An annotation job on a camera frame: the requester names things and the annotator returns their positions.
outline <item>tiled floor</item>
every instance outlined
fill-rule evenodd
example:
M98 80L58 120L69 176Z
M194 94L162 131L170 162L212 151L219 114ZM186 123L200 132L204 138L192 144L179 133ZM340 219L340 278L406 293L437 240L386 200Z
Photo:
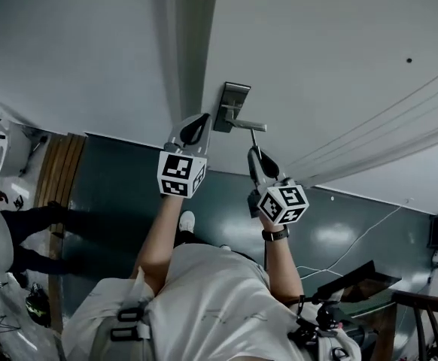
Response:
M64 321L99 279L129 276L160 203L158 154L107 138L87 140L71 195L75 217L64 243L64 257L74 257L81 269L80 275L62 279ZM248 177L210 171L184 209L196 214L200 238L228 244L262 263L260 224L250 218L246 202L252 188ZM311 206L292 225L290 245L296 264L310 268L331 265L358 236L395 210L319 189L306 194ZM400 209L361 239L333 270L345 274L374 259L378 271L403 279L398 288L418 291L430 276L428 230L428 215ZM302 276L310 272L300 268ZM306 294L336 277L322 272L306 278ZM402 314L398 316L399 324ZM408 337L413 326L412 317L406 315L398 334Z
M28 129L27 133L33 135L32 145L40 139L44 132L36 132ZM33 206L35 188L40 174L41 164L44 159L46 145L41 145L29 160L27 171L21 177L0 177L0 190L7 193L9 204L0 203L0 210L15 210L13 201L18 193L11 187L12 184L24 189L29 197L23 197L23 210ZM40 254L48 255L49 233L42 232L29 237L25 246L38 251ZM36 272L29 272L30 285L37 282L47 289L47 276ZM25 298L29 292L20 288L18 283L9 274L0 274L1 282L8 282L8 285L0 289L0 316L7 315L4 323L12 326L20 326L17 332L0 334L0 342L4 350L10 354L14 361L55 361L58 355L55 345L55 337L51 330L35 324L28 316L25 308Z

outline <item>black strap buckle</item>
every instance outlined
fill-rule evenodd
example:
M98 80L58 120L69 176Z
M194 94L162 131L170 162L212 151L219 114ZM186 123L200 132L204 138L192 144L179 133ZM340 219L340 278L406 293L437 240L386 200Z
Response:
M117 319L119 322L137 322L144 316L143 308L130 308L119 311Z
M112 329L111 341L141 341L141 338L138 337L137 327L133 326L131 328Z

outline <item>wooden stair railing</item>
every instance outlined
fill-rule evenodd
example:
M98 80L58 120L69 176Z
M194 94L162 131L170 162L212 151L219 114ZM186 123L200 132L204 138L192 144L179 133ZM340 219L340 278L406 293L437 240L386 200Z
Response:
M438 297L395 291L393 293L392 301L396 302L398 305L413 308L413 311L415 312L416 329L418 331L418 358L419 361L427 361L427 345L424 340L424 330L423 323L421 322L420 311L425 310L428 314L433 329L435 343L438 348L438 323L433 315L434 312L438 313Z

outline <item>white door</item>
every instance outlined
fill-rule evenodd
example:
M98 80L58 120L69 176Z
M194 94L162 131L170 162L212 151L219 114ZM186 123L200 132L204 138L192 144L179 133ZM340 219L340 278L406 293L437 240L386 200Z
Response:
M438 139L438 0L217 0L203 112L225 81L251 86L239 119L303 183L396 159ZM247 174L250 146L214 132L211 167Z

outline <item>person's leg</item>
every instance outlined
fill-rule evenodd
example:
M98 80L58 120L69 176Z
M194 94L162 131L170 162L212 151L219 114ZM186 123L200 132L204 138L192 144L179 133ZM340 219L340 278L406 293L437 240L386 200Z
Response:
M14 263L9 272L21 273L25 270L33 270L34 272L52 275L64 275L69 273L63 259L51 259L46 256L41 256L33 250L17 246L14 249Z
M194 235L196 218L192 211L185 211L179 220L179 231L175 235L174 247L180 244L208 244Z
M67 209L56 202L43 208L27 211L0 211L10 230L14 246L18 246L30 235L48 228L54 223L65 222Z

